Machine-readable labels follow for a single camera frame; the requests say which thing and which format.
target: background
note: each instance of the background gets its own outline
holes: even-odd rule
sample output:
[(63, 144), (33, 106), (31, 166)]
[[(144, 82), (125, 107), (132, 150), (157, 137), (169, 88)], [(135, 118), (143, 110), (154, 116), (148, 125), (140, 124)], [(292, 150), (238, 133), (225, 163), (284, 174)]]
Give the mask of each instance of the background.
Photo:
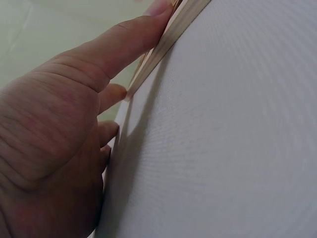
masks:
[[(0, 87), (111, 26), (142, 15), (152, 0), (0, 0)], [(113, 82), (128, 86), (136, 63)], [(99, 119), (114, 119), (118, 106)]]

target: white canvas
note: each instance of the white canvas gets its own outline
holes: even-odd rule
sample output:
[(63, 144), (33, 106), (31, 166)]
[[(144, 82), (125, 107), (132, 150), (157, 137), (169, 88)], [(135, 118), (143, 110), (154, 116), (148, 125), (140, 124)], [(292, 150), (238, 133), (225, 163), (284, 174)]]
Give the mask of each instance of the white canvas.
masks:
[(317, 1), (212, 0), (121, 106), (97, 238), (317, 238)]

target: white tile floor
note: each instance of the white tile floor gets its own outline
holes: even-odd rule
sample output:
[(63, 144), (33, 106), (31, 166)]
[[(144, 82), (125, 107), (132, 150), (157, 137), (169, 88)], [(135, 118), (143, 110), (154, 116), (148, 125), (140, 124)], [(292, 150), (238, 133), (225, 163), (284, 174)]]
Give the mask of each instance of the white tile floor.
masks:
[[(141, 15), (152, 0), (0, 0), (0, 86), (54, 55)], [(128, 85), (135, 64), (114, 82)], [(102, 115), (114, 118), (117, 107)]]

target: fingernail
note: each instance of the fingernail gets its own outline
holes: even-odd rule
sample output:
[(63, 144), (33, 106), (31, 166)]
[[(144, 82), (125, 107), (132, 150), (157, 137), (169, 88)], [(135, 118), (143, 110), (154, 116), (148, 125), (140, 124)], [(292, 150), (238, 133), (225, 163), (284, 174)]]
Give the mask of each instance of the fingernail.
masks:
[(172, 0), (154, 0), (151, 6), (145, 11), (144, 16), (157, 16), (165, 12), (172, 4)]

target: skin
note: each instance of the skin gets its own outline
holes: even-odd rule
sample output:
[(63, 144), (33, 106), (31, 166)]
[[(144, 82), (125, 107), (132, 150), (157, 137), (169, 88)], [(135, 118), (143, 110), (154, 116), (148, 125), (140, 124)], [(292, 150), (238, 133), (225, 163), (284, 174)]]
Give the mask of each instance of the skin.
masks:
[(157, 44), (171, 11), (120, 23), (0, 89), (2, 238), (83, 238), (94, 230), (107, 143), (118, 131), (97, 116), (124, 99), (110, 80)]

